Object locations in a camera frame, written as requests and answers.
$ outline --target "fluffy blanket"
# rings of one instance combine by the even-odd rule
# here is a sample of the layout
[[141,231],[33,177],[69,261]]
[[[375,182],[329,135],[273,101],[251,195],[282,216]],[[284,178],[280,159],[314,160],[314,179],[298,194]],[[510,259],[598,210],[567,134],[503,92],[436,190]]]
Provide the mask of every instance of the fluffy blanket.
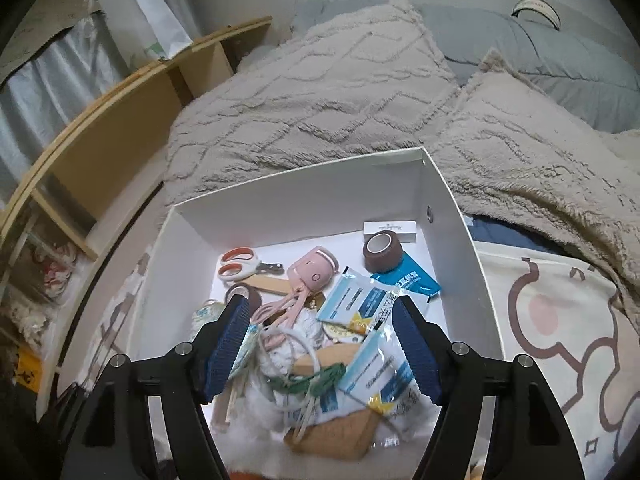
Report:
[[[637,330],[638,174],[585,123],[541,111],[531,97],[546,96],[514,79],[499,56],[484,70],[459,89],[411,9],[337,16],[182,111],[168,143],[168,204],[278,171],[423,144],[461,209],[545,234],[598,266],[621,289]],[[481,91],[491,72],[526,89],[517,109]]]

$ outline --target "bed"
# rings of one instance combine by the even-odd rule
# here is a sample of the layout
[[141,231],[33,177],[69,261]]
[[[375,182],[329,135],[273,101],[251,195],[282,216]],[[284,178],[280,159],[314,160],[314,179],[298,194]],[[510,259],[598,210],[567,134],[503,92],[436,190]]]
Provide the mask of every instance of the bed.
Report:
[[[541,23],[380,3],[303,4],[292,41],[185,108],[168,145],[168,205],[424,145],[468,215],[505,358],[537,359],[587,478],[600,480],[640,424],[640,78],[598,43]],[[464,36],[479,30],[484,43]],[[584,56],[567,56],[577,45]]]

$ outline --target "curtain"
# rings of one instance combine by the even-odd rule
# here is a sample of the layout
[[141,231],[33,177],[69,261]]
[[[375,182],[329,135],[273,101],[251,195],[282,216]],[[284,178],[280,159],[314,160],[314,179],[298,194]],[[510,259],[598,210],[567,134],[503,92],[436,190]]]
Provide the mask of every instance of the curtain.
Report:
[[[191,0],[165,0],[192,38],[202,36]],[[129,75],[104,18],[63,32],[0,89],[0,207],[49,143],[87,105]]]

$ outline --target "pink circle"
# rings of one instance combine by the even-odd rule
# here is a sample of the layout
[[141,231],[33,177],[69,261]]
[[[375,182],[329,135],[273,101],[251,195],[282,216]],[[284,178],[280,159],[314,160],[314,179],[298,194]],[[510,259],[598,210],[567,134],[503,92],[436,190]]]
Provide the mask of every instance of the pink circle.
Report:
[[542,335],[552,335],[558,329],[558,312],[553,300],[545,294],[536,294],[529,301],[529,317]]

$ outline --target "open box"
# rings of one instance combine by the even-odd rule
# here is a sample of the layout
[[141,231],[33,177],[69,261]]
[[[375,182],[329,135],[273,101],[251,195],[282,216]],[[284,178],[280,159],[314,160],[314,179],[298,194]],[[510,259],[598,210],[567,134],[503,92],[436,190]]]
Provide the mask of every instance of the open box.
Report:
[[[224,297],[225,285],[216,277],[216,266],[225,251],[252,247],[261,260],[286,268],[322,245],[337,257],[341,268],[366,274],[363,222],[374,220],[417,222],[416,242],[404,243],[403,248],[442,286],[427,319],[439,323],[452,341],[464,341],[482,356],[503,358],[473,242],[440,171],[423,148],[286,171],[175,205],[136,301],[129,356],[138,360],[164,355],[188,338],[191,314],[209,298]],[[159,402],[150,402],[150,410],[154,432],[161,434]],[[483,421],[490,422],[491,414],[484,411]],[[481,432],[487,429],[481,424]],[[397,447],[374,448],[358,462],[294,454],[278,440],[233,442],[224,434],[216,434],[214,440],[228,470],[267,478],[382,479],[410,477],[428,436]]]

